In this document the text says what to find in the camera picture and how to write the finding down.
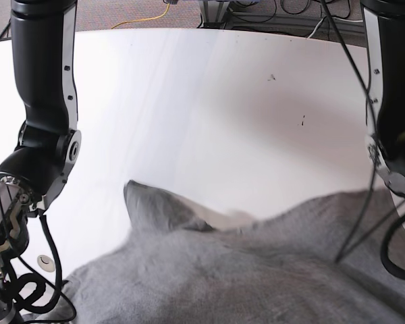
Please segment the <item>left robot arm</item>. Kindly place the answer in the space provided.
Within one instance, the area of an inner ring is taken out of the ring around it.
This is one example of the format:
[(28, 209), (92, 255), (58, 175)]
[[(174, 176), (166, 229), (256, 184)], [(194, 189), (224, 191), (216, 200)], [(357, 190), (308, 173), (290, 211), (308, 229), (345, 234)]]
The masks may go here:
[[(358, 71), (327, 3), (322, 1), (321, 6), (365, 95), (367, 151), (373, 166), (363, 206), (335, 258), (338, 263), (356, 248), (350, 242), (368, 210), (377, 177), (405, 200), (405, 1), (360, 3), (368, 80), (363, 80)], [(388, 273), (405, 281), (405, 269), (389, 257), (391, 240), (404, 223), (405, 214), (388, 227), (379, 256)]]

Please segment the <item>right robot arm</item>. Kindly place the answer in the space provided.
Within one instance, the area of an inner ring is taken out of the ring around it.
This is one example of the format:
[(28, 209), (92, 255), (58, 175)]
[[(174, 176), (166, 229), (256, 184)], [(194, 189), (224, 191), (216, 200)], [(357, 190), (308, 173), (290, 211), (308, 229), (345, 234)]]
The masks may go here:
[[(13, 153), (0, 164), (0, 323), (22, 323), (21, 311), (51, 312), (64, 297), (62, 268), (46, 211), (77, 161), (81, 133), (74, 82), (75, 1), (12, 1), (11, 43), (23, 122)], [(16, 275), (12, 259), (28, 247), (28, 219), (40, 219), (55, 280), (38, 271)]]

